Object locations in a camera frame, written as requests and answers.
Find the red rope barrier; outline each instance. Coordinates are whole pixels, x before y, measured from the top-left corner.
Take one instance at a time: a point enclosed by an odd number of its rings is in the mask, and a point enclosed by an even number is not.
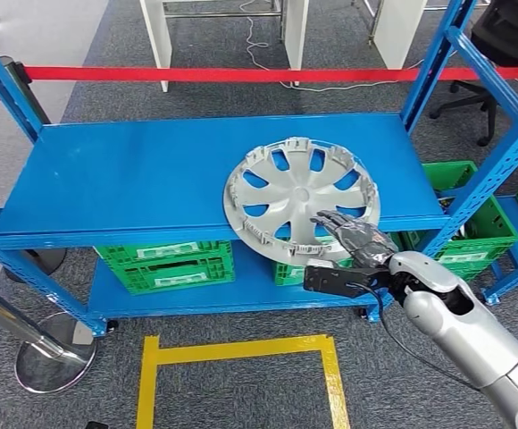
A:
[[[174,82],[358,82],[358,81],[411,81],[419,69],[344,69],[344,70],[258,70],[258,69],[156,69],[136,67],[41,67],[27,66],[27,74],[34,80],[88,80],[88,81],[158,81]],[[498,67],[504,79],[518,79],[518,67]],[[441,80],[477,80],[467,67],[445,68]]]

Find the crate label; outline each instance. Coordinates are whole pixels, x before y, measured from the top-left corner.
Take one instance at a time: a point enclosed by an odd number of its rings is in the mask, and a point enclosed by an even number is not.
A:
[[[305,273],[304,268],[293,268],[289,277],[302,277]]]
[[[203,282],[207,280],[205,273],[178,275],[178,277],[168,277],[163,279],[154,279],[154,284],[159,288],[163,286],[175,286],[178,284],[186,284],[193,282]]]
[[[488,252],[467,253],[464,255],[446,255],[440,257],[439,261],[442,264],[454,264],[459,262],[483,261],[486,257],[488,257]]]
[[[199,250],[198,243],[192,241],[190,243],[172,244],[171,246],[159,246],[159,248],[139,248],[136,250],[138,259],[149,259],[152,257],[164,257],[165,255],[187,253]]]

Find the silver hubcap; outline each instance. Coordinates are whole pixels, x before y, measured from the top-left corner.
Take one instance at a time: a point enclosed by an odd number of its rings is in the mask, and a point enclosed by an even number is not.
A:
[[[310,218],[318,211],[357,213],[374,224],[380,217],[377,188],[352,153],[307,138],[249,152],[227,180],[224,203],[230,225],[247,245],[292,265],[348,257],[335,240],[316,237]],[[288,240],[275,237],[285,232]]]

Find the white table leg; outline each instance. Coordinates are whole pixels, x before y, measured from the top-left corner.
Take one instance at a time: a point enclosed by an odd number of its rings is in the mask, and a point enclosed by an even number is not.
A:
[[[292,70],[301,70],[307,32],[309,0],[285,0],[285,47]]]
[[[167,69],[171,64],[171,40],[170,40],[166,15],[162,0],[140,0],[150,44],[154,53],[156,67]],[[168,81],[162,80],[162,88],[168,92]]]
[[[374,41],[389,69],[401,69],[427,0],[382,0]]]

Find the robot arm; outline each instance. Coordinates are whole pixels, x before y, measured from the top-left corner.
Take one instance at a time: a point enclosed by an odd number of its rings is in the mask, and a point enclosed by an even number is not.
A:
[[[367,257],[365,265],[372,268],[339,268],[313,261],[305,271],[306,290],[355,298],[368,288],[387,287],[410,321],[438,344],[510,425],[518,428],[518,340],[476,298],[466,282],[419,252],[395,253],[395,246],[385,234],[371,227],[369,235],[368,225],[356,218],[322,212],[314,221],[324,224],[356,255],[357,263]],[[376,241],[377,234],[382,236]],[[355,242],[358,248],[353,247]]]
[[[466,282],[430,257],[396,253],[388,267],[394,279],[405,278],[391,291],[408,319],[518,428],[517,339]]]

